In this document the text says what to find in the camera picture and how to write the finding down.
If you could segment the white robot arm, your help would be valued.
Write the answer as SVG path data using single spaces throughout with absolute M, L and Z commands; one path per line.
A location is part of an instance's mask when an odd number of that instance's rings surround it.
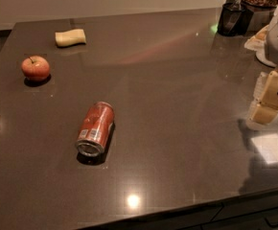
M 268 74 L 262 72 L 257 79 L 248 119 L 267 125 L 278 115 L 278 6 L 266 28 L 264 48 L 256 53 L 256 57 L 273 70 Z

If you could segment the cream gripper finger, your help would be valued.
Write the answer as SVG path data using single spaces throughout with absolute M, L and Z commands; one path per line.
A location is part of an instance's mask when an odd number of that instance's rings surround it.
M 270 124 L 278 115 L 278 67 L 269 73 L 262 72 L 256 81 L 253 102 L 249 108 L 249 120 Z

